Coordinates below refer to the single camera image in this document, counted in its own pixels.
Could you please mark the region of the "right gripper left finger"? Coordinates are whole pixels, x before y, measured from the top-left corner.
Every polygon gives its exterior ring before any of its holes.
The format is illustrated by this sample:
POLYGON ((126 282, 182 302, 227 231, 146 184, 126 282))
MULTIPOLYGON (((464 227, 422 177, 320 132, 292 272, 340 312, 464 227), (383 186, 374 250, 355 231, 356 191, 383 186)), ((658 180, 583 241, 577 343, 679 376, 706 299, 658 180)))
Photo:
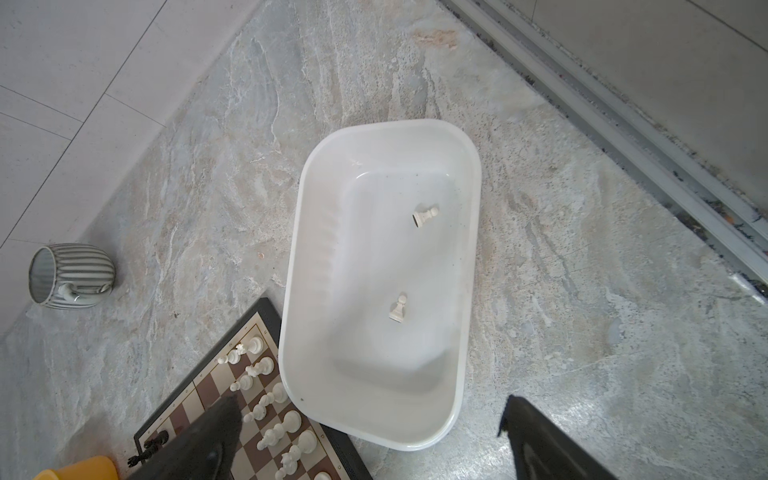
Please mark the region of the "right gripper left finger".
POLYGON ((236 398, 222 397, 130 477, 230 479, 242 425, 236 398))

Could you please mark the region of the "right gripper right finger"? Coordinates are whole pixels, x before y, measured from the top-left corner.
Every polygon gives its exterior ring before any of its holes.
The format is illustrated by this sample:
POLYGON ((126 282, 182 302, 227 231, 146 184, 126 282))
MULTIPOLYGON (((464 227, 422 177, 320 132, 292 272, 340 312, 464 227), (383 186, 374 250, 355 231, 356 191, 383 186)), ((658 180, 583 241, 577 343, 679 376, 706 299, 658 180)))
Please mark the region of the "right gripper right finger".
POLYGON ((507 398, 502 434, 510 442, 518 479, 617 479, 524 397, 507 398))

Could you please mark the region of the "yellow plastic tray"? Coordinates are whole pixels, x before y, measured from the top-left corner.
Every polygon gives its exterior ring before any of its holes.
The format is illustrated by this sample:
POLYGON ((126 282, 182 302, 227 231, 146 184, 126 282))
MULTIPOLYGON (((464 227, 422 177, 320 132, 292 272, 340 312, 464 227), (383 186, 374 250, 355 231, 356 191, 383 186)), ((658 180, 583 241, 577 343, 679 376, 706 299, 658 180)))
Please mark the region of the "yellow plastic tray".
POLYGON ((58 469, 46 469, 34 480, 118 480, 114 462, 99 455, 58 469))

